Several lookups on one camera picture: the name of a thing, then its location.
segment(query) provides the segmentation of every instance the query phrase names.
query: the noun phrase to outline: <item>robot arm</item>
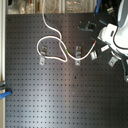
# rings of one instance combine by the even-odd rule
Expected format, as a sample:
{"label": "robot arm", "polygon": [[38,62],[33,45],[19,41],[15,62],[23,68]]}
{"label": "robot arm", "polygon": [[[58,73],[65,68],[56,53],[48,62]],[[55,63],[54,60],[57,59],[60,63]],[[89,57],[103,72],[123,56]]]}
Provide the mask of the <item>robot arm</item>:
{"label": "robot arm", "polygon": [[[100,31],[97,38],[109,46],[111,53],[114,53],[109,61],[111,67],[118,59],[122,61],[124,79],[128,82],[128,0],[121,1],[118,11],[118,26],[108,24]],[[97,52],[92,52],[91,56],[94,59],[98,58],[98,54],[94,56],[94,53]]]}

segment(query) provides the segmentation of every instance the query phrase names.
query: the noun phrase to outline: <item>black pegboard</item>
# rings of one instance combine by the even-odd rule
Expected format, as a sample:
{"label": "black pegboard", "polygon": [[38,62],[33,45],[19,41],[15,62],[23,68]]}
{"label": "black pegboard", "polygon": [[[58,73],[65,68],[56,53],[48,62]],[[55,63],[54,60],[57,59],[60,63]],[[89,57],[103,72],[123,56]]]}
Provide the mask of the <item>black pegboard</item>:
{"label": "black pegboard", "polygon": [[[82,46],[84,55],[93,44],[91,33],[78,29],[79,21],[95,22],[93,14],[48,14],[46,21],[59,29],[69,51]],[[49,30],[41,15],[7,16],[6,128],[127,128],[128,84],[123,80],[121,62],[110,68],[111,55],[92,61],[90,57],[75,66],[46,60],[39,65],[37,41]],[[45,40],[49,55],[63,57],[56,40]]]}

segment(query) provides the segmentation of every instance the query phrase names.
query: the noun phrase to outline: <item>wire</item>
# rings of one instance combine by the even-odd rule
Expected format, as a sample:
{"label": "wire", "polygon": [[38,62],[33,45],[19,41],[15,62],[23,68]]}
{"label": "wire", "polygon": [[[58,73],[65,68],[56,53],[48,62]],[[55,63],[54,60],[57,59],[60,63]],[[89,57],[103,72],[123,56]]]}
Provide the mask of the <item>wire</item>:
{"label": "wire", "polygon": [[[49,39],[49,38],[57,39],[58,41],[60,41],[60,42],[62,43],[62,45],[64,46],[65,50],[67,50],[67,48],[66,48],[65,44],[63,43],[63,41],[60,40],[58,37],[55,37],[55,36],[45,36],[45,37],[41,38],[41,39],[38,41],[38,43],[37,43],[37,52],[38,52],[38,54],[39,54],[40,56],[41,56],[41,53],[39,52],[39,49],[38,49],[39,44],[40,44],[40,42],[43,41],[44,39]],[[62,61],[62,62],[67,62],[67,61],[68,61],[67,55],[65,54],[65,52],[64,52],[63,50],[62,50],[62,53],[63,53],[63,55],[65,56],[65,60],[63,60],[63,59],[61,59],[61,58],[58,58],[58,57],[49,57],[49,56],[45,56],[45,58],[47,58],[47,59],[57,59],[57,60],[60,60],[60,61]]]}
{"label": "wire", "polygon": [[38,41],[38,43],[37,43],[37,52],[38,52],[38,54],[41,55],[41,53],[39,52],[39,49],[38,49],[40,42],[42,42],[44,39],[52,38],[52,39],[56,39],[56,40],[59,41],[59,47],[60,47],[60,49],[61,49],[61,51],[62,51],[62,53],[63,53],[63,55],[64,55],[64,57],[65,57],[65,60],[63,60],[63,59],[61,59],[61,58],[58,58],[58,57],[52,57],[52,56],[46,56],[46,55],[45,55],[45,58],[47,58],[47,59],[56,59],[56,60],[60,60],[60,61],[62,61],[62,62],[67,62],[67,61],[68,61],[68,58],[67,58],[66,53],[64,52],[64,50],[63,50],[62,47],[61,47],[61,44],[62,44],[63,47],[65,48],[67,54],[69,55],[69,57],[71,57],[72,59],[74,59],[74,60],[79,60],[79,61],[85,59],[85,58],[90,54],[90,52],[92,51],[92,49],[94,48],[94,46],[95,46],[95,44],[96,44],[96,41],[94,42],[94,44],[92,45],[91,49],[89,50],[89,52],[88,52],[84,57],[82,57],[82,58],[75,58],[75,57],[73,57],[73,56],[68,52],[66,45],[65,45],[64,42],[62,41],[62,35],[61,35],[61,33],[60,33],[57,29],[55,29],[55,28],[53,28],[53,27],[50,27],[50,26],[46,23],[45,17],[44,17],[44,5],[45,5],[45,0],[44,0],[44,2],[43,2],[43,8],[42,8],[42,17],[43,17],[44,24],[45,24],[49,29],[51,29],[51,30],[53,30],[53,31],[56,31],[56,32],[59,34],[59,37],[60,37],[60,38],[58,38],[58,37],[56,37],[56,36],[45,36],[45,37],[41,38],[41,39]]}

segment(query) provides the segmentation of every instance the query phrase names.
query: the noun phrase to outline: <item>plastic part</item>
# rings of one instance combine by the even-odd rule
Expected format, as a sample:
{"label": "plastic part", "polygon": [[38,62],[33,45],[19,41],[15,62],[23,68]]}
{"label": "plastic part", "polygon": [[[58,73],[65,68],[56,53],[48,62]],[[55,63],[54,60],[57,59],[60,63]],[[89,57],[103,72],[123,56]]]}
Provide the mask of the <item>plastic part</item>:
{"label": "plastic part", "polygon": [[101,2],[102,2],[102,0],[97,0],[97,6],[96,6],[95,13],[99,13]]}
{"label": "plastic part", "polygon": [[9,96],[9,95],[11,95],[11,94],[12,94],[11,91],[2,93],[2,94],[0,94],[0,99],[3,99],[4,97]]}

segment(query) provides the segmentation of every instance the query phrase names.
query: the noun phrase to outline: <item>small white object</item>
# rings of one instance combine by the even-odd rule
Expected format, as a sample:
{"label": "small white object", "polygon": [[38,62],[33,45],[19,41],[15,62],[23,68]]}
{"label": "small white object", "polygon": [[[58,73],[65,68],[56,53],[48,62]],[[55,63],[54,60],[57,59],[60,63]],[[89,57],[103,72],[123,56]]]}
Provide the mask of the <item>small white object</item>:
{"label": "small white object", "polygon": [[107,49],[109,49],[109,46],[108,46],[108,45],[102,47],[102,48],[101,48],[101,51],[104,52],[104,51],[106,51]]}

